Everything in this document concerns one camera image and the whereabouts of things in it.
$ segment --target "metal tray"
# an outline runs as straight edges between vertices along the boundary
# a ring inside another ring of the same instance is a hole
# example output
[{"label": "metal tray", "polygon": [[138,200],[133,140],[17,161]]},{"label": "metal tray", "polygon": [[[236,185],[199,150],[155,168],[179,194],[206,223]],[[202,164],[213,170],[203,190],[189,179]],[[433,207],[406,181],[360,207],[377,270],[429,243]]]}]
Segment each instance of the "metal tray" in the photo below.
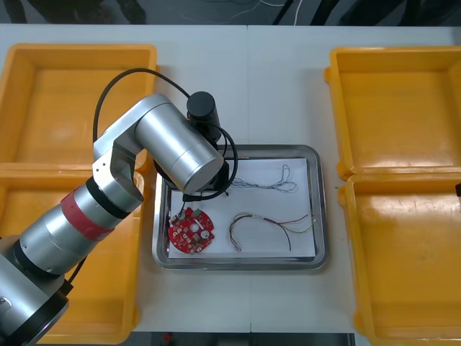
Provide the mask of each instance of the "metal tray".
[{"label": "metal tray", "polygon": [[[317,220],[313,225],[315,243],[314,257],[273,258],[169,258],[170,241],[168,227],[171,190],[157,175],[152,255],[164,269],[178,270],[294,270],[318,269],[328,257],[328,234],[326,229],[325,192],[320,157],[309,146],[240,145],[238,159],[306,159],[308,186],[310,189],[311,214]],[[228,151],[225,159],[232,159]]]}]

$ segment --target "red circuit board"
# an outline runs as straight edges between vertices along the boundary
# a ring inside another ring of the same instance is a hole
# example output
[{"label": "red circuit board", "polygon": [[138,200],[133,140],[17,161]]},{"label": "red circuit board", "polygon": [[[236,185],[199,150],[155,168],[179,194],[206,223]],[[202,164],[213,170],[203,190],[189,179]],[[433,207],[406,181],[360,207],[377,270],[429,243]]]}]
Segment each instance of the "red circuit board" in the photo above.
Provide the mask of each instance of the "red circuit board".
[{"label": "red circuit board", "polygon": [[200,209],[188,208],[170,220],[168,235],[171,243],[186,254],[198,254],[215,238],[210,217]]}]

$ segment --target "white paper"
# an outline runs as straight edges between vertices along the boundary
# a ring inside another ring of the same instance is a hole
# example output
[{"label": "white paper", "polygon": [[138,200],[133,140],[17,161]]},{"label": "white paper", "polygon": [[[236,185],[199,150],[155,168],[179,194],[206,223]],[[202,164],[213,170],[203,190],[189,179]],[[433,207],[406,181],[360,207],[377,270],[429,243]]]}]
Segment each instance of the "white paper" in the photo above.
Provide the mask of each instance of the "white paper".
[{"label": "white paper", "polygon": [[[232,172],[233,162],[229,161]],[[263,190],[259,188],[230,187],[229,196],[222,194],[212,200],[186,203],[185,208],[200,209],[211,218],[215,229],[212,243],[199,254],[185,254],[170,243],[170,258],[185,257],[314,257],[315,246],[312,228],[304,234],[287,232],[292,250],[284,231],[266,221],[247,218],[239,221],[233,237],[242,249],[237,252],[231,243],[229,226],[235,215],[254,213],[277,222],[291,221],[309,216],[299,223],[286,225],[295,231],[302,231],[312,225],[310,213],[310,190],[308,168],[305,159],[255,159],[239,160],[237,177],[258,185],[272,185],[282,178],[282,167],[290,168],[289,181],[297,184],[293,192]],[[182,193],[171,193],[171,214],[181,210]]]}]

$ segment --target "table surface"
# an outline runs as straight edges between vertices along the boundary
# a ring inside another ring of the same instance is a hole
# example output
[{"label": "table surface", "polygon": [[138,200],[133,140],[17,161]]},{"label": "table surface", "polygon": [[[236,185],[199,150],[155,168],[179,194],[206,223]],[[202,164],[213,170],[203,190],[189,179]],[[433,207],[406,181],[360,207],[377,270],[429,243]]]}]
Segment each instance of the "table surface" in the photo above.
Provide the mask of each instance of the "table surface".
[{"label": "table surface", "polygon": [[[349,246],[336,191],[338,150],[323,70],[338,46],[461,44],[460,28],[0,25],[0,65],[15,43],[150,43],[163,73],[216,98],[236,143],[306,144],[321,157],[330,257],[315,272],[175,272],[143,234],[137,331],[354,332]],[[185,111],[183,96],[159,81]]]}]

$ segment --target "yellow plastic bin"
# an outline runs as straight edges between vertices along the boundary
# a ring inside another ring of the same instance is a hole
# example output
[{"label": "yellow plastic bin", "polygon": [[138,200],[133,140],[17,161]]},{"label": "yellow plastic bin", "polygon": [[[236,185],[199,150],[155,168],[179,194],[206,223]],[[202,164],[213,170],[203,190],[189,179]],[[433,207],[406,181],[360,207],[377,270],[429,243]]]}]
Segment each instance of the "yellow plastic bin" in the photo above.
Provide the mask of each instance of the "yellow plastic bin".
[{"label": "yellow plastic bin", "polygon": [[368,174],[339,190],[352,248],[354,324],[372,345],[461,338],[459,182],[460,173]]},{"label": "yellow plastic bin", "polygon": [[[22,233],[90,175],[89,171],[0,171],[0,236]],[[148,200],[148,186],[137,172],[135,183]],[[69,309],[40,342],[118,344],[128,337],[137,323],[142,219],[143,205],[96,246],[73,282]]]},{"label": "yellow plastic bin", "polygon": [[461,47],[337,48],[330,59],[340,177],[461,172]]},{"label": "yellow plastic bin", "polygon": [[[99,95],[120,72],[155,70],[156,56],[152,45],[11,47],[0,81],[0,169],[91,169]],[[154,79],[139,73],[120,80],[104,101],[99,133],[153,94]],[[138,155],[138,171],[151,166],[146,151]]]},{"label": "yellow plastic bin", "polygon": [[[94,109],[129,68],[156,69],[151,45],[13,46],[0,80],[0,236],[22,233],[91,176]],[[154,76],[133,74],[108,94],[99,133],[154,93]],[[152,158],[138,155],[135,183],[148,200]],[[143,206],[88,256],[70,306],[44,343],[118,344],[138,323],[135,308]]]}]

